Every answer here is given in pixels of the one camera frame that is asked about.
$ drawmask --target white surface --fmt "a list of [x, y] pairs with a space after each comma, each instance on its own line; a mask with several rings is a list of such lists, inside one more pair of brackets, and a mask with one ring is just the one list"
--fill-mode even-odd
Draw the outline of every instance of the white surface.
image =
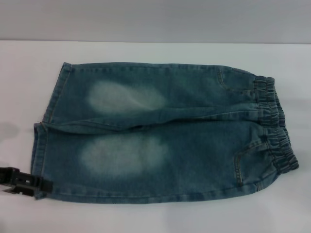
[[0, 0], [0, 39], [311, 43], [310, 0]]
[[272, 76], [300, 168], [227, 200], [103, 205], [0, 196], [0, 233], [311, 232], [311, 45], [0, 42], [0, 161], [29, 172], [39, 122], [62, 63], [218, 64]]

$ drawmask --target pant leg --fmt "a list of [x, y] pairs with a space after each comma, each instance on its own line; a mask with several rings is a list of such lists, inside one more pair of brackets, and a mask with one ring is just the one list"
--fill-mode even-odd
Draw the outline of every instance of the pant leg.
[[33, 174], [54, 182], [53, 192], [36, 193], [38, 199], [215, 200], [254, 193], [295, 169], [284, 131], [247, 121], [172, 123], [106, 135], [38, 125], [37, 133]]
[[65, 63], [43, 122], [89, 133], [199, 117], [257, 121], [255, 79], [223, 66]]

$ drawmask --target stitching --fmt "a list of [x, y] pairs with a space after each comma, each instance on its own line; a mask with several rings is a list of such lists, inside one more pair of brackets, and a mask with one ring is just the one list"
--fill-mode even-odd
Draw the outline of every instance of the stitching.
[[256, 185], [257, 192], [259, 192], [261, 190], [260, 182], [254, 183], [254, 185]]
[[123, 131], [122, 133], [133, 133], [133, 132], [139, 132], [139, 131], [143, 131], [143, 130], [146, 130], [148, 129], [150, 126], [149, 125], [146, 125], [146, 126], [140, 126], [141, 128], [137, 128], [137, 126], [133, 126], [133, 127], [129, 127], [129, 128], [121, 128], [119, 127], [119, 129], [115, 129], [117, 128], [117, 126], [115, 126], [114, 129], [107, 129], [105, 127], [99, 127], [99, 126], [93, 126], [93, 125], [88, 125], [88, 124], [70, 124], [70, 125], [57, 125], [57, 124], [51, 124], [49, 123], [49, 125], [52, 125], [52, 126], [70, 126], [70, 125], [77, 125], [77, 126], [86, 126], [86, 127], [90, 127], [90, 128], [95, 128], [95, 129], [101, 129], [101, 130], [104, 130], [104, 131], [109, 131], [109, 133], [112, 133], [112, 134], [115, 134], [115, 133], [118, 133], [120, 130], [125, 130]]
[[270, 118], [270, 125], [272, 126], [273, 124], [272, 124], [272, 108], [271, 108], [271, 103], [269, 102], [269, 100], [268, 100], [268, 95], [269, 95], [269, 93], [268, 93], [268, 80], [266, 80], [266, 101], [267, 101], [267, 103], [268, 103], [268, 105], [269, 105], [269, 109], [270, 109], [270, 114], [269, 114], [269, 118]]
[[230, 87], [228, 87], [225, 83], [224, 83], [224, 79], [223, 79], [223, 73], [221, 71], [220, 68], [218, 68], [218, 82], [220, 83], [220, 85], [225, 89], [225, 90], [228, 90], [228, 91], [234, 91], [234, 92], [240, 92], [242, 94], [245, 94], [249, 91], [252, 91], [252, 89], [247, 89], [247, 90], [236, 90], [236, 89], [232, 89]]
[[[265, 179], [267, 179], [269, 176], [273, 175], [275, 172], [272, 172], [271, 174], [265, 176], [264, 178], [260, 179], [258, 182], [262, 182]], [[246, 183], [244, 186], [247, 185], [255, 185], [255, 183]], [[141, 197], [127, 197], [127, 196], [98, 196], [98, 195], [91, 195], [91, 196], [85, 196], [85, 195], [72, 195], [68, 193], [54, 193], [55, 195], [64, 195], [64, 196], [74, 196], [74, 197], [95, 197], [95, 198], [124, 198], [124, 199], [146, 199], [146, 198], [169, 198], [169, 197], [176, 197], [176, 196], [190, 196], [190, 195], [205, 195], [208, 193], [223, 193], [226, 190], [233, 190], [237, 189], [238, 187], [234, 188], [225, 188], [221, 190], [212, 190], [208, 192], [201, 192], [201, 193], [185, 193], [185, 194], [174, 194], [174, 195], [169, 195], [169, 196], [141, 196]]]
[[43, 167], [44, 167], [44, 164], [45, 164], [45, 158], [46, 158], [46, 148], [47, 148], [47, 144], [48, 144], [48, 137], [49, 137], [49, 134], [48, 132], [46, 132], [46, 138], [45, 138], [45, 145], [44, 145], [44, 153], [43, 153], [43, 161], [42, 161], [42, 165], [41, 165], [41, 172], [40, 172], [40, 176], [43, 176]]
[[40, 125], [42, 126], [43, 130], [47, 133], [48, 130], [45, 128], [44, 124], [42, 122], [40, 122]]
[[257, 108], [258, 108], [258, 120], [259, 120], [259, 125], [260, 125], [261, 119], [260, 119], [260, 107], [259, 107], [258, 93], [257, 93], [257, 84], [258, 84], [258, 82], [255, 80], [254, 81], [254, 93], [255, 93], [255, 100], [256, 100]]
[[33, 174], [35, 172], [35, 168], [36, 168], [36, 160], [37, 160], [37, 152], [38, 152], [38, 147], [40, 145], [40, 130], [38, 128], [35, 128], [35, 134], [37, 134], [37, 139], [36, 139], [36, 148], [35, 148], [35, 153], [32, 154], [32, 156], [34, 156], [34, 162], [32, 164], [32, 170], [31, 173]]
[[[256, 112], [257, 110], [245, 110], [245, 111], [235, 111], [235, 112], [227, 112], [227, 113], [219, 113], [219, 114], [212, 114], [212, 115], [205, 115], [205, 116], [196, 116], [196, 117], [191, 117], [191, 118], [185, 118], [185, 119], [173, 119], [170, 121], [167, 121], [165, 123], [172, 123], [172, 122], [177, 122], [177, 120], [186, 120], [186, 119], [200, 119], [200, 118], [206, 118], [206, 117], [215, 117], [215, 116], [221, 116], [221, 115], [228, 115], [228, 114], [233, 114], [233, 113], [248, 113], [248, 112]], [[82, 125], [82, 126], [89, 126], [89, 127], [93, 127], [93, 128], [98, 128], [98, 126], [92, 126], [89, 125], [90, 124], [94, 124], [94, 125], [98, 125], [98, 126], [111, 126], [111, 127], [115, 127], [118, 129], [124, 129], [124, 127], [131, 127], [130, 124], [124, 124], [122, 126], [117, 125], [117, 124], [108, 124], [108, 123], [98, 123], [98, 122], [93, 122], [93, 121], [88, 121], [86, 120], [81, 120], [81, 121], [71, 121], [68, 123], [60, 123], [60, 124], [55, 124], [55, 123], [49, 123], [50, 125], [55, 125], [55, 126], [70, 126], [70, 125]]]
[[287, 165], [288, 165], [289, 168], [291, 168], [290, 161], [289, 161], [288, 156], [287, 156], [288, 154], [285, 153], [284, 150], [283, 150], [283, 147], [282, 147], [282, 145], [281, 145], [281, 139], [280, 139], [280, 137], [279, 137], [277, 131], [276, 131], [275, 133], [276, 133], [276, 137], [277, 137], [277, 139], [278, 139], [279, 147], [280, 147], [280, 149], [281, 149], [281, 151], [282, 151], [284, 157], [286, 158]]
[[271, 150], [271, 148], [270, 148], [270, 146], [268, 144], [268, 139], [267, 138], [265, 140], [265, 143], [266, 143], [266, 146], [268, 148], [269, 154], [272, 157], [272, 163], [273, 163], [274, 167], [277, 169], [278, 174], [280, 174], [280, 170], [279, 170], [278, 166], [276, 165], [276, 158], [275, 158], [275, 156], [272, 153], [272, 150]]
[[238, 179], [238, 184], [240, 186], [243, 186], [243, 180], [242, 180], [242, 172], [241, 172], [241, 158], [243, 155], [245, 155], [247, 152], [249, 152], [250, 150], [256, 148], [256, 147], [260, 147], [264, 144], [264, 142], [262, 142], [261, 139], [249, 144], [248, 146], [244, 147], [240, 152], [236, 153], [235, 157], [235, 167], [236, 167], [236, 176]]
[[61, 91], [60, 91], [60, 93], [59, 93], [59, 95], [58, 95], [58, 97], [57, 97], [57, 100], [56, 100], [56, 102], [55, 102], [55, 104], [54, 104], [54, 107], [53, 107], [53, 109], [52, 109], [52, 111], [51, 111], [51, 113], [50, 113], [50, 115], [49, 115], [49, 123], [52, 121], [52, 116], [53, 116], [53, 114], [54, 114], [54, 111], [55, 111], [55, 108], [56, 108], [56, 106], [57, 106], [57, 103], [58, 103], [58, 101], [59, 101], [59, 99], [60, 99], [60, 97], [61, 97], [61, 95], [62, 95], [62, 93], [63, 93], [64, 86], [66, 85], [67, 80], [68, 80], [68, 77], [69, 77], [69, 75], [70, 75], [70, 73], [71, 73], [71, 68], [72, 68], [72, 65], [70, 65], [70, 70], [68, 70], [68, 74], [67, 74], [67, 77], [66, 77], [66, 79], [65, 79], [65, 81], [64, 81], [64, 84], [63, 84], [63, 86], [62, 86], [62, 89], [61, 89]]
[[[207, 65], [199, 65], [198, 67], [201, 68], [201, 70], [206, 70], [205, 66]], [[75, 69], [111, 69], [111, 68], [154, 68], [154, 69], [166, 69], [166, 68], [171, 68], [171, 69], [197, 69], [198, 68], [196, 65], [191, 65], [189, 67], [172, 67], [172, 66], [163, 66], [163, 67], [148, 67], [148, 66], [142, 66], [142, 67], [139, 67], [139, 66], [128, 66], [128, 67], [119, 67], [119, 66], [107, 66], [107, 67], [94, 67], [94, 68], [89, 68], [89, 67], [85, 67], [85, 68], [78, 68], [78, 67], [75, 67]]]

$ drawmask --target jeans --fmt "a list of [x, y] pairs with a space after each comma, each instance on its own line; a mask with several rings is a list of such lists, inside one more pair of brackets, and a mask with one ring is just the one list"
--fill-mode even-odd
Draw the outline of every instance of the jeans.
[[215, 200], [298, 168], [275, 80], [225, 66], [64, 63], [31, 173], [35, 197], [92, 203]]

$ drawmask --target waistband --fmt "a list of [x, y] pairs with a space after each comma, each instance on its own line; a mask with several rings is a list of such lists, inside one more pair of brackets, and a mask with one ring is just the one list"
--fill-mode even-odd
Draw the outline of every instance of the waistband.
[[279, 174], [297, 169], [299, 164], [285, 131], [282, 128], [269, 128], [265, 129], [265, 135]]
[[285, 128], [285, 115], [275, 91], [274, 78], [257, 76], [255, 94], [259, 106], [259, 124], [265, 128], [275, 167], [280, 174], [297, 169], [299, 164]]
[[279, 111], [276, 103], [274, 78], [257, 76], [255, 94], [259, 107], [259, 124], [263, 127], [279, 127]]

